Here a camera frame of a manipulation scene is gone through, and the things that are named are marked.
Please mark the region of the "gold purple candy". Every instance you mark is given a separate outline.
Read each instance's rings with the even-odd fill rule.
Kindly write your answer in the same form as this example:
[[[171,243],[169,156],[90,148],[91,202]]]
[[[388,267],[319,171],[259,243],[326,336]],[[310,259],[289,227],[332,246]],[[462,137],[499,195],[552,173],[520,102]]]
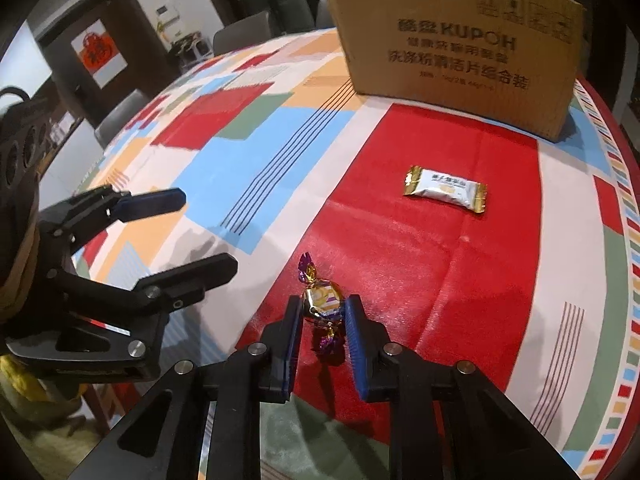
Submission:
[[[345,299],[337,284],[318,274],[309,252],[299,257],[298,280],[305,318],[314,328],[312,348],[318,356],[330,356],[344,344]]]

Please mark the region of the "white gold candy packet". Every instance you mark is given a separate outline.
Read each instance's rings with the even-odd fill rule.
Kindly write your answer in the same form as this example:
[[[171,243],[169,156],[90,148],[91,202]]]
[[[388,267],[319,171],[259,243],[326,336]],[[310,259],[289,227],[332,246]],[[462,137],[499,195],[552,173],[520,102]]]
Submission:
[[[405,196],[439,200],[463,207],[474,214],[484,214],[487,192],[487,185],[484,183],[421,166],[411,166],[405,176]]]

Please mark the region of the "grey chair far left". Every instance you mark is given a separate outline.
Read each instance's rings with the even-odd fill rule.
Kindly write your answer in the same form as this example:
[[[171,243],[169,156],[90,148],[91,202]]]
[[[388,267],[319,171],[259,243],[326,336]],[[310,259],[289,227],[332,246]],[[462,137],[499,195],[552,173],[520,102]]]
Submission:
[[[150,102],[150,99],[139,89],[129,93],[125,99],[117,104],[94,130],[94,136],[104,150],[107,149],[117,133],[124,128],[132,118],[135,118]]]

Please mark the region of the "red paper door decoration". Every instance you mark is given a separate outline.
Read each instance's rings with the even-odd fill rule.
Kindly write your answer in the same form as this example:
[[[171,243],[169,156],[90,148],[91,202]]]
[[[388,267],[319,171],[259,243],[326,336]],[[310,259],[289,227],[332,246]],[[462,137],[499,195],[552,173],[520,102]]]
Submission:
[[[122,52],[101,20],[96,20],[83,30],[70,45],[100,89],[128,67]]]

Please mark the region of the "dark brown wooden door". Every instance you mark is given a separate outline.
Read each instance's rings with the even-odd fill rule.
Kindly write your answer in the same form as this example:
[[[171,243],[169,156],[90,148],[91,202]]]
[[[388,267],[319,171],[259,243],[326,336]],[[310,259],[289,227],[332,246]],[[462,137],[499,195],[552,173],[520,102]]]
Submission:
[[[63,100],[93,127],[134,90],[178,77],[138,0],[80,0],[37,37]]]

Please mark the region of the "colourful patchwork tablecloth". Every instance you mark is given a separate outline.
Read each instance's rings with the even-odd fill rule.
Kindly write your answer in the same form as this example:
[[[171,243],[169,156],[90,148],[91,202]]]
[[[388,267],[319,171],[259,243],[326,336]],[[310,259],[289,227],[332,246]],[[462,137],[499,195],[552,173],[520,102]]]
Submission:
[[[589,84],[551,143],[358,96],[334,30],[191,68],[119,133],[94,185],[176,186],[186,206],[116,223],[76,257],[122,288],[214,252],[232,282],[170,319],[160,364],[255,340],[302,291],[297,263],[357,294],[425,359],[474,362],[584,479],[639,423],[639,165]],[[484,214],[404,195],[421,166],[487,185]]]

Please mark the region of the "small white shelf rack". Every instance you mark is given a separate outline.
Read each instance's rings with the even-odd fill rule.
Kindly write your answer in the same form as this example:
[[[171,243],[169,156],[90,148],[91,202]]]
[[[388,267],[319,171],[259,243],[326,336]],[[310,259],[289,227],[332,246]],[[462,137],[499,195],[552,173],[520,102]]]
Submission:
[[[171,44],[167,56],[180,73],[184,74],[213,55],[213,48],[208,38],[200,32],[190,32]]]

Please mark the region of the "grey dining chair left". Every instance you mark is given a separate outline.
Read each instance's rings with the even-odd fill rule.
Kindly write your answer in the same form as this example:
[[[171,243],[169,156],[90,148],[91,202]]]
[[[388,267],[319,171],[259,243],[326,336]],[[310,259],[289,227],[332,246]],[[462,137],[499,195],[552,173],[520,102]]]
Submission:
[[[213,36],[214,55],[262,44],[280,33],[280,27],[272,13],[262,11],[218,30]]]

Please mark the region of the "grey dining chair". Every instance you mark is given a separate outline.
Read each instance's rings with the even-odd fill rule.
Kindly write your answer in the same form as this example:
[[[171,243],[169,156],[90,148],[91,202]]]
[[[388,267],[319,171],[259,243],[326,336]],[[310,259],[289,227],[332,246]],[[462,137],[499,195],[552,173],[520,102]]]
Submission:
[[[329,0],[319,0],[316,15],[316,29],[334,28],[335,24],[329,8]]]
[[[280,33],[280,27],[272,13],[262,11],[218,30],[213,36],[214,55],[262,44]]]

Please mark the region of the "grey dining chair centre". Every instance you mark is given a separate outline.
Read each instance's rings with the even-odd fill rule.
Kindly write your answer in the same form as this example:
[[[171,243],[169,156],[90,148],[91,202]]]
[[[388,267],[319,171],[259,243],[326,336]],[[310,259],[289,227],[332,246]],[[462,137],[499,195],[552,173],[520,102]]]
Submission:
[[[334,28],[335,24],[329,8],[329,0],[319,0],[316,15],[316,29]]]

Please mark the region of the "brown cardboard box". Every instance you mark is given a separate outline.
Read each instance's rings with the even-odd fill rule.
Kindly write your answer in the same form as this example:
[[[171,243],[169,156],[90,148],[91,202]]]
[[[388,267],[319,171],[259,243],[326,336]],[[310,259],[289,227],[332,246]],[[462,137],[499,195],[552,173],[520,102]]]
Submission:
[[[326,0],[355,90],[482,116],[555,142],[578,73],[574,0]]]

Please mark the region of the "white wall intercom panel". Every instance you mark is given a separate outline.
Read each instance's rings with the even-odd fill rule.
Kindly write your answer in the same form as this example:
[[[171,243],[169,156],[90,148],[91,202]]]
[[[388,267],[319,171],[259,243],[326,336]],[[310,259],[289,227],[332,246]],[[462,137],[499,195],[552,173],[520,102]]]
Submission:
[[[180,18],[180,14],[176,10],[176,8],[169,3],[162,4],[158,8],[155,9],[156,16],[156,30],[158,32],[163,32],[165,28],[171,24],[174,24],[175,21],[178,21]]]

